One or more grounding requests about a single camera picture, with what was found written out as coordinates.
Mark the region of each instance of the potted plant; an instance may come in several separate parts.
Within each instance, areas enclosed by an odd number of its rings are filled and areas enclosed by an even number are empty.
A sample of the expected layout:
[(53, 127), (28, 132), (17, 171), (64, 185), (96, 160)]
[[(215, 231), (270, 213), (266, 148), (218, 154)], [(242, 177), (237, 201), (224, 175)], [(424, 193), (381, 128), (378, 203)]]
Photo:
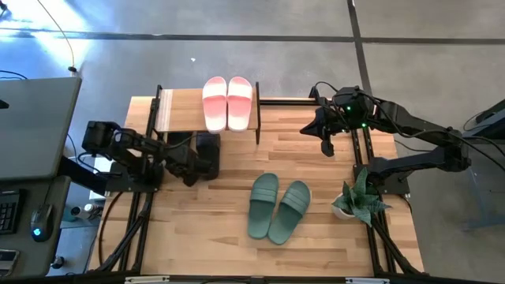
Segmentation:
[(370, 187), (367, 188), (367, 176), (368, 171), (364, 168), (358, 174), (356, 184), (352, 188), (344, 182), (342, 193), (338, 195), (331, 204), (331, 209), (337, 217), (344, 220), (356, 217), (369, 226), (372, 226), (370, 223), (372, 214), (385, 210), (386, 208), (391, 208), (391, 206), (380, 201), (379, 196), (369, 194), (371, 191), (375, 191), (375, 189)]

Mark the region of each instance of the keyboard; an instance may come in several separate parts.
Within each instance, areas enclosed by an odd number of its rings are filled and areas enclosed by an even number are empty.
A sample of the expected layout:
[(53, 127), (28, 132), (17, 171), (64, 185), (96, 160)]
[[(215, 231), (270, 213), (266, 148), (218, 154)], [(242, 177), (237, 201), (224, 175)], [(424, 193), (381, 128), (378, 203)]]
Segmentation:
[(16, 233), (20, 207), (20, 189), (0, 190), (0, 235)]

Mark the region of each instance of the computer mouse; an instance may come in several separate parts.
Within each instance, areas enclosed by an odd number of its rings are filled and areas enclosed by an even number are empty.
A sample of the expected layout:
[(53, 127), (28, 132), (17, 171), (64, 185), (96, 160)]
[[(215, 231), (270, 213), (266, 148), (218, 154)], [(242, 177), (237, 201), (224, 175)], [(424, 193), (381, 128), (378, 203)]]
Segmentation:
[(30, 232), (33, 241), (47, 241), (53, 233), (53, 205), (42, 204), (32, 212)]

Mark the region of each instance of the green slipper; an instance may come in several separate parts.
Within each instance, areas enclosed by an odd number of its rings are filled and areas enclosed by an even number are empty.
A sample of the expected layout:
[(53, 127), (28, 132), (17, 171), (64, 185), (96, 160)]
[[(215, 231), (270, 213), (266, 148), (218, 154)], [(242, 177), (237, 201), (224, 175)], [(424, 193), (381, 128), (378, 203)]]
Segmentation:
[(279, 179), (275, 174), (262, 174), (252, 185), (247, 234), (261, 239), (267, 236), (277, 202)]
[(277, 245), (284, 244), (303, 218), (309, 204), (309, 187), (302, 181), (293, 181), (286, 190), (277, 215), (268, 229), (268, 238)]

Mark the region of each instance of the slipper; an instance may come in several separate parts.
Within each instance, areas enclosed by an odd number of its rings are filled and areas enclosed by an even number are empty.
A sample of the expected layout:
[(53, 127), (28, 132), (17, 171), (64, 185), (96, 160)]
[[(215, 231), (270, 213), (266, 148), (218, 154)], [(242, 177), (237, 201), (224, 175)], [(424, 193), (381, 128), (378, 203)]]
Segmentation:
[(212, 77), (202, 91), (205, 126), (216, 134), (226, 128), (226, 81), (222, 77)]
[(252, 185), (247, 234), (255, 239), (267, 236), (277, 202), (279, 179), (275, 174), (262, 174)]
[(268, 229), (268, 238), (277, 245), (290, 238), (310, 204), (309, 187), (302, 181), (293, 181), (282, 197), (274, 221)]
[(228, 128), (244, 131), (249, 125), (253, 104), (253, 87), (242, 77), (234, 77), (228, 86)]

